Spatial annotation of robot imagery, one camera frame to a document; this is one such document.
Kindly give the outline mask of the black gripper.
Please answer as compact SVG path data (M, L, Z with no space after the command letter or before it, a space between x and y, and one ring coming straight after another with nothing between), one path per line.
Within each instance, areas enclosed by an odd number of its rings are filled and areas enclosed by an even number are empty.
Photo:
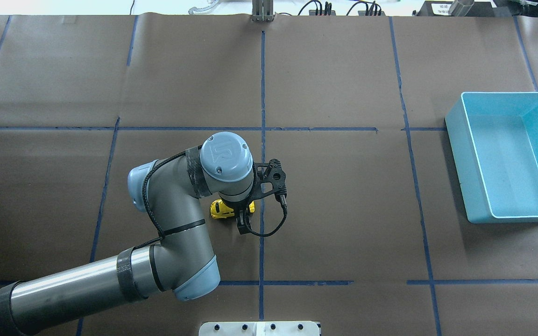
M239 234L245 235L251 233L249 205L253 203L252 189L235 191L222 190L220 191L221 200L229 208L237 208L236 210L236 226Z

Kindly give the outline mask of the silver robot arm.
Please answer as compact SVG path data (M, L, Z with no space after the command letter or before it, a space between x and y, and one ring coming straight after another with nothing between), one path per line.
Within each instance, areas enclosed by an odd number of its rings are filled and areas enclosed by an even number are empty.
M198 147L133 168L128 191L158 238L114 257L0 289L0 336L41 330L171 291L190 301L220 283L200 199L245 201L254 184L248 143L219 132Z

